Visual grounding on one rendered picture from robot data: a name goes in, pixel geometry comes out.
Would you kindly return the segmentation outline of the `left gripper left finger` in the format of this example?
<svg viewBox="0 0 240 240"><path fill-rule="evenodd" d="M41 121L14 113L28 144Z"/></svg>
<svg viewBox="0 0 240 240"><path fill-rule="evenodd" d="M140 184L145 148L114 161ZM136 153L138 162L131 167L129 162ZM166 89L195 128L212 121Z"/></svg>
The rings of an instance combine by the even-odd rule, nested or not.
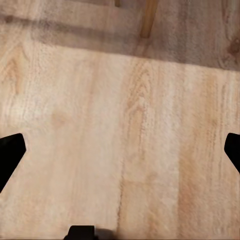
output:
<svg viewBox="0 0 240 240"><path fill-rule="evenodd" d="M0 193L26 152L21 133L0 138Z"/></svg>

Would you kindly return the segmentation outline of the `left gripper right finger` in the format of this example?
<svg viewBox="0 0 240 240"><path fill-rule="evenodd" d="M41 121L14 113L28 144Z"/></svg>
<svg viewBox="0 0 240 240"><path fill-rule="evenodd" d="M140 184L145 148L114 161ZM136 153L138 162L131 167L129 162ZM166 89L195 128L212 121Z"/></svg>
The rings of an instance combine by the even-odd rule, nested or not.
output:
<svg viewBox="0 0 240 240"><path fill-rule="evenodd" d="M240 135L229 133L227 135L224 151L240 173Z"/></svg>

